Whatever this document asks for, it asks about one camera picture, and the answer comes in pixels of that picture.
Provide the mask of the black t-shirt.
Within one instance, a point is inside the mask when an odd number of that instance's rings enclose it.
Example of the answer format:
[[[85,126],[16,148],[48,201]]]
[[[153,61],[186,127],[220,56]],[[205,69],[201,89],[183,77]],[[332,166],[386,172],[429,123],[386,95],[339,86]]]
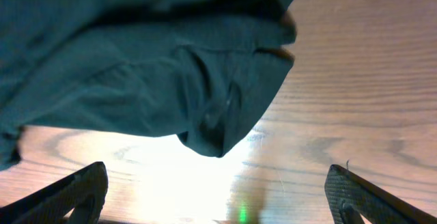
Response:
[[[293,0],[1,0],[1,168],[26,126],[177,135],[220,158],[293,58]]]

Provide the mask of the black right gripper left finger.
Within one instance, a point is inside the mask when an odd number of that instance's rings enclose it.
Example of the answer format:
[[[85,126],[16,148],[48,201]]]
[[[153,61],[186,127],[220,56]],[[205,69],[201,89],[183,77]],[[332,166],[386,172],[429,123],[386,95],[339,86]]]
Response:
[[[1,208],[1,222],[12,224],[96,224],[108,190],[107,170],[94,162],[14,203]]]

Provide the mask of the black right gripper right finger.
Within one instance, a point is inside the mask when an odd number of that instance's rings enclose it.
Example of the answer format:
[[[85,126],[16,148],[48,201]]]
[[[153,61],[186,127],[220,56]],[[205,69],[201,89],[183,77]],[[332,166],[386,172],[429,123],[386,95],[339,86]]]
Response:
[[[436,224],[436,217],[340,165],[330,166],[324,191],[335,224]]]

